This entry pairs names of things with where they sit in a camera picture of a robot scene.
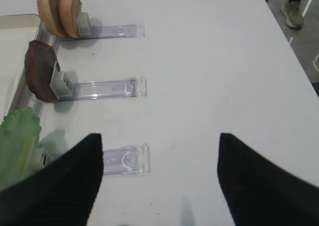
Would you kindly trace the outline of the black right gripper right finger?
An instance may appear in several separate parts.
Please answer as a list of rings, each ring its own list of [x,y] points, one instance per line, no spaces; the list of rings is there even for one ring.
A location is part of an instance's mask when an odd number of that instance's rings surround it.
[[[318,187],[278,167],[230,133],[219,138],[217,176],[237,226],[317,226]]]

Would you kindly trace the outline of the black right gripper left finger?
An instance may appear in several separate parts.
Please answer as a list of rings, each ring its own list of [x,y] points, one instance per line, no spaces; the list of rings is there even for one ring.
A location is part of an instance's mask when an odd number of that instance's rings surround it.
[[[103,177],[101,134],[0,193],[2,226],[85,226]]]

